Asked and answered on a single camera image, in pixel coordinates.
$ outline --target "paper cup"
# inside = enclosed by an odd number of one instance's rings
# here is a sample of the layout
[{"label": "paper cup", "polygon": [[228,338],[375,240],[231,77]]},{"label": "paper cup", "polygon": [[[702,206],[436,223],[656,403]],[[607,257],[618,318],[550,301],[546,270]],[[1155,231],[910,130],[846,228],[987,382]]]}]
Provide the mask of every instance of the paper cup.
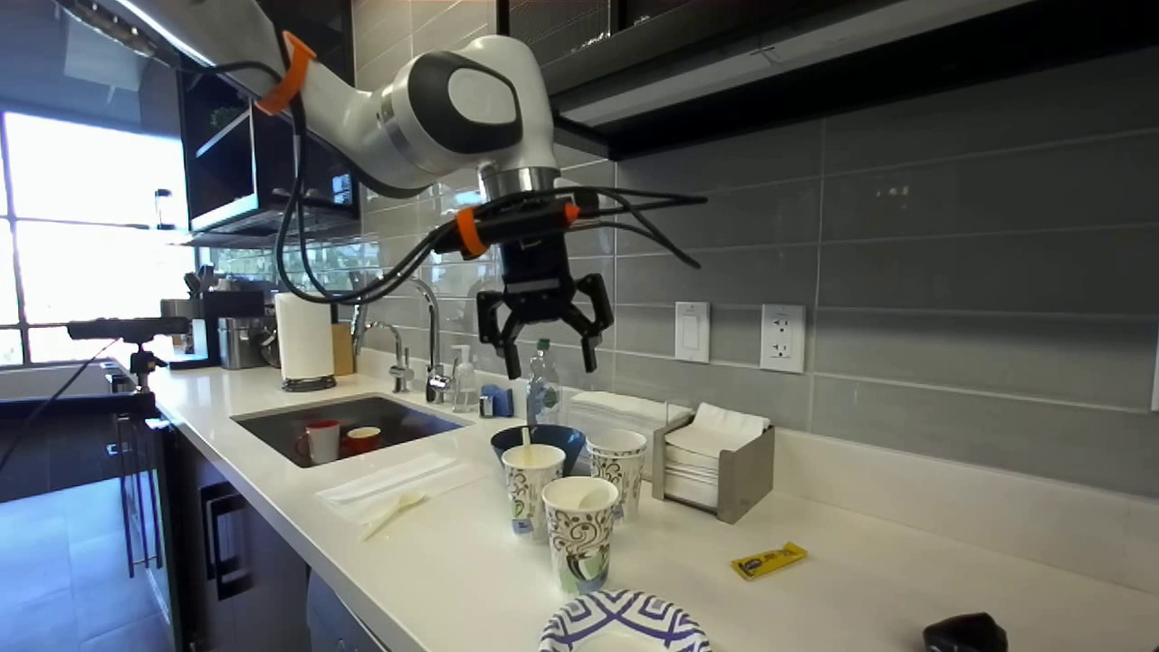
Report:
[{"label": "paper cup", "polygon": [[618,489],[605,479],[543,486],[550,567],[556,586],[587,594],[607,583]]},{"label": "paper cup", "polygon": [[618,489],[618,513],[634,513],[642,499],[642,473],[649,458],[649,438],[636,431],[602,431],[587,438],[589,473]]},{"label": "paper cup", "polygon": [[311,464],[330,464],[336,458],[336,443],[341,443],[341,425],[336,421],[311,421],[305,427],[305,455]]},{"label": "paper cup", "polygon": [[543,539],[543,503],[540,489],[564,472],[564,451],[556,444],[513,444],[498,455],[508,473],[508,513],[517,537]]}]

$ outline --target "sink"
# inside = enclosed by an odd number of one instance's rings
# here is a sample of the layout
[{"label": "sink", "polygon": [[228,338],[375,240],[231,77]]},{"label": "sink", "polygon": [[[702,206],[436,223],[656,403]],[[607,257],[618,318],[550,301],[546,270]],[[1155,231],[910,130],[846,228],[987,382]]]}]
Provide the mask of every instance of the sink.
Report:
[{"label": "sink", "polygon": [[263,444],[270,444],[275,451],[292,458],[296,468],[311,468],[299,443],[296,443],[311,421],[341,421],[341,431],[380,427],[382,449],[461,427],[457,421],[446,421],[436,414],[422,414],[422,410],[414,410],[414,405],[400,405],[400,403],[391,403],[380,393],[236,416],[240,427],[247,427],[252,438],[259,438]]}]

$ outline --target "floor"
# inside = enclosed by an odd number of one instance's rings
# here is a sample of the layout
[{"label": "floor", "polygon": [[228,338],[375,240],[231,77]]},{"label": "floor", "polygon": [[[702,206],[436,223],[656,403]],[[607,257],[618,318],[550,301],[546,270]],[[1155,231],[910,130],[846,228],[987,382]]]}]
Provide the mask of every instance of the floor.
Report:
[{"label": "floor", "polygon": [[0,503],[0,652],[167,652],[149,580],[126,575],[120,486]]}]

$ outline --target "bottle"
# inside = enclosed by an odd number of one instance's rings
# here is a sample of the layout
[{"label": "bottle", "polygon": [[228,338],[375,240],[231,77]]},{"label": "bottle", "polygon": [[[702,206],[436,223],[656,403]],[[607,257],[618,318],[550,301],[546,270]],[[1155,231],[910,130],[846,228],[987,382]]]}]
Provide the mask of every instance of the bottle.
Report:
[{"label": "bottle", "polygon": [[449,405],[457,414],[475,414],[479,410],[479,371],[475,371],[469,342],[457,342],[453,381],[449,381]]},{"label": "bottle", "polygon": [[540,338],[529,365],[529,427],[537,425],[556,425],[556,371],[550,338]]}]

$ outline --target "napkin holder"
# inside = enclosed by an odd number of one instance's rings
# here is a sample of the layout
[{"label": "napkin holder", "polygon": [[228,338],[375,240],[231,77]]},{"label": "napkin holder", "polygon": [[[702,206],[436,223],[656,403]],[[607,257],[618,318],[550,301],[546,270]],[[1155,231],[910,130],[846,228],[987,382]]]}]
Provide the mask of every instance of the napkin holder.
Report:
[{"label": "napkin holder", "polygon": [[[656,431],[653,433],[653,496],[656,499],[674,499],[674,503],[686,503],[682,496],[666,493],[666,433],[669,431]],[[686,503],[694,511],[706,511],[719,522],[737,522],[752,503],[761,503],[771,493],[771,433],[776,427],[766,425],[752,443],[744,443],[741,449],[719,449],[717,455],[717,507],[702,507],[702,503]]]}]

